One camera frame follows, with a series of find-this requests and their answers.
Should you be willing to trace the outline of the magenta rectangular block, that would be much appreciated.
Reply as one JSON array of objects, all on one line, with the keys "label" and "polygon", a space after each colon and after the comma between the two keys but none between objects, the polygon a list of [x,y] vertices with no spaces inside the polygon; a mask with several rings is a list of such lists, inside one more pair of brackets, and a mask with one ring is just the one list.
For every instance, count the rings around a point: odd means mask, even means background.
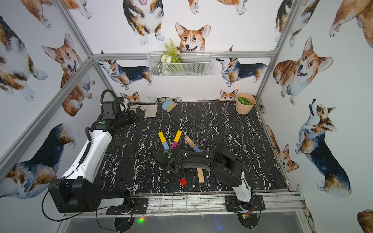
[{"label": "magenta rectangular block", "polygon": [[178,142],[174,141],[174,142],[172,143],[171,149],[174,149],[174,148],[176,148],[177,146],[178,146]]}]

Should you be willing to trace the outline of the small light blue block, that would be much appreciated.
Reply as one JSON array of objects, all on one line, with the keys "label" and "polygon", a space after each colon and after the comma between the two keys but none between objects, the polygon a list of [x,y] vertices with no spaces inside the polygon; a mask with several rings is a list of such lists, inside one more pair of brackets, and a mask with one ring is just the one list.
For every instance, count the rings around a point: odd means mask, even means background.
[{"label": "small light blue block", "polygon": [[165,151],[168,151],[170,149],[170,147],[167,144],[167,142],[163,142],[162,145],[163,145],[163,148],[164,148]]}]

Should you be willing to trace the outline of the red block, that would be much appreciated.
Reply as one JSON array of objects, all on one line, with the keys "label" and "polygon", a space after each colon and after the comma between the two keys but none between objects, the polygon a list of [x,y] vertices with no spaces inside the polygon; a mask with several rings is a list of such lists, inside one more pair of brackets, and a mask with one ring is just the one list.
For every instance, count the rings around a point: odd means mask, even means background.
[{"label": "red block", "polygon": [[179,179],[178,181],[179,181],[179,183],[180,183],[180,185],[181,185],[182,187],[184,187],[184,186],[187,184],[187,181],[186,181],[184,178],[181,178],[181,179]]}]

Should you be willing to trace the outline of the long yellow block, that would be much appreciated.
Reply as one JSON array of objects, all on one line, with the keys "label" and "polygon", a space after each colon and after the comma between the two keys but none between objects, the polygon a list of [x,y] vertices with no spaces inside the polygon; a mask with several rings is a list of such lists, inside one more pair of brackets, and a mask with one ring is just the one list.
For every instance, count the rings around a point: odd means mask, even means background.
[{"label": "long yellow block", "polygon": [[177,142],[177,143],[179,142],[181,134],[182,134],[182,131],[177,131],[177,134],[174,138],[174,142]]}]

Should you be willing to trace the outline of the light blue rectangular block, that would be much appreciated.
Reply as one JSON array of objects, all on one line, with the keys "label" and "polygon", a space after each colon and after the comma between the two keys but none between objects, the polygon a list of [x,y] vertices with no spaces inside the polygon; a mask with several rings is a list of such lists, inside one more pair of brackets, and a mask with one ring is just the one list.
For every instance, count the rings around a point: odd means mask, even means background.
[{"label": "light blue rectangular block", "polygon": [[193,147],[193,150],[194,150],[195,152],[201,152],[201,150],[200,150],[197,146],[194,146],[194,147]]}]

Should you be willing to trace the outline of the long natural wood block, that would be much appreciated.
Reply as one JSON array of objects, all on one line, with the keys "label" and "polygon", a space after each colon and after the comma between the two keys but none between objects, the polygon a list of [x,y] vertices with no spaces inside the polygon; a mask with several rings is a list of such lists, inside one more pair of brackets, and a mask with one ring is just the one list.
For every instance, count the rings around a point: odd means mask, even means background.
[{"label": "long natural wood block", "polygon": [[194,148],[196,146],[195,143],[189,137],[186,137],[185,141],[189,144],[191,148]]}]

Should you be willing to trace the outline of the short yellow block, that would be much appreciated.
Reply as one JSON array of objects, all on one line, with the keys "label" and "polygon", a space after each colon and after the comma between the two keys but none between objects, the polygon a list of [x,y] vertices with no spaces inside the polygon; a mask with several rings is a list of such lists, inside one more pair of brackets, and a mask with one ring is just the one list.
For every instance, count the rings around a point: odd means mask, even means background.
[{"label": "short yellow block", "polygon": [[162,132],[159,132],[159,133],[158,133],[158,136],[159,136],[159,138],[160,138],[160,140],[161,140],[161,143],[166,143],[166,139],[165,139],[165,137],[164,137],[164,135],[163,135]]}]

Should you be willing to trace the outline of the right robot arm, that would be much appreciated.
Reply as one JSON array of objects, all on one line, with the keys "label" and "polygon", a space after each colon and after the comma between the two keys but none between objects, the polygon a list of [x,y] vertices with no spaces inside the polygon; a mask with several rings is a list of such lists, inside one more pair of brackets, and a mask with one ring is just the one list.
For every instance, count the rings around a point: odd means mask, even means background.
[{"label": "right robot arm", "polygon": [[169,152],[157,154],[154,162],[168,174],[174,175],[190,168],[209,170],[222,183],[233,188],[239,201],[251,201],[252,190],[245,178],[243,161],[228,149],[217,147],[205,152],[170,149]]}]

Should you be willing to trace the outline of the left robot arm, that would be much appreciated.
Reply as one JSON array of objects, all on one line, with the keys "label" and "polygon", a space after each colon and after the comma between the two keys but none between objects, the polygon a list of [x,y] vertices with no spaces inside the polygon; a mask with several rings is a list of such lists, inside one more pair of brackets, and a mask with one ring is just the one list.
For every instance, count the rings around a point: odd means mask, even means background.
[{"label": "left robot arm", "polygon": [[62,178],[54,180],[48,187],[58,212],[84,213],[109,207],[117,207],[123,212],[133,210],[134,203],[128,190],[103,191],[93,182],[113,135],[143,120],[144,116],[145,112],[140,108],[123,116],[108,114],[108,118],[104,118],[101,115],[85,129],[85,147]]}]

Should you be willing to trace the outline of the beige work glove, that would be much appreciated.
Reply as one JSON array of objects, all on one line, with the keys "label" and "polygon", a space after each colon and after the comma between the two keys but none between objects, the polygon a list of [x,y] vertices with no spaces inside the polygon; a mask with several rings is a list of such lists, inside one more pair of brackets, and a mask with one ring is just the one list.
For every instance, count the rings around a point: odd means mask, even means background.
[{"label": "beige work glove", "polygon": [[145,113],[144,118],[153,118],[157,115],[158,105],[138,105],[138,107]]}]

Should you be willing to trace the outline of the green fern plant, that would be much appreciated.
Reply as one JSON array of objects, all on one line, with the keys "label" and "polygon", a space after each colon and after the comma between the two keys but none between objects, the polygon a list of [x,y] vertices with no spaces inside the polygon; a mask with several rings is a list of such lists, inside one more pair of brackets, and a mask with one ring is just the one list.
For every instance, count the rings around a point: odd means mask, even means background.
[{"label": "green fern plant", "polygon": [[166,50],[163,52],[160,58],[162,64],[162,74],[165,76],[175,75],[182,71],[181,58],[179,56],[180,51],[175,46],[172,39],[169,44],[165,43]]}]

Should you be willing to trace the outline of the pink pot with greens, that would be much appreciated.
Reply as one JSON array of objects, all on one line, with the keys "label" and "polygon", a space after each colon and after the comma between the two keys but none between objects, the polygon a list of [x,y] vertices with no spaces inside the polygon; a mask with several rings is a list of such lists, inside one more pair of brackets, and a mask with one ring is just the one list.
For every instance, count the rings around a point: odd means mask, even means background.
[{"label": "pink pot with greens", "polygon": [[255,97],[249,93],[240,93],[236,100],[236,111],[241,115],[248,114],[255,105]]}]

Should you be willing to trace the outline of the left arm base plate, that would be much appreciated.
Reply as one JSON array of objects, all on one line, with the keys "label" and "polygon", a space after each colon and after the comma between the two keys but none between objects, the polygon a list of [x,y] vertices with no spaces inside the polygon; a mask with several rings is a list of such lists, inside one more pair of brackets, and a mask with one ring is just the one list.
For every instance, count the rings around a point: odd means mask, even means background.
[{"label": "left arm base plate", "polygon": [[144,215],[147,212],[148,198],[134,198],[130,202],[125,200],[122,205],[109,207],[106,211],[110,215]]}]

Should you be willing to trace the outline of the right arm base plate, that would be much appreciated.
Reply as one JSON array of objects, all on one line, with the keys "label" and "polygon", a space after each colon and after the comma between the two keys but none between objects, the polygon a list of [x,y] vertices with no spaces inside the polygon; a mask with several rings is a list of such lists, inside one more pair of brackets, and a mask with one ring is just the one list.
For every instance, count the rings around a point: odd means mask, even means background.
[{"label": "right arm base plate", "polygon": [[224,204],[228,212],[247,214],[251,211],[264,211],[266,206],[262,195],[252,193],[249,202],[240,201],[237,196],[225,196]]}]

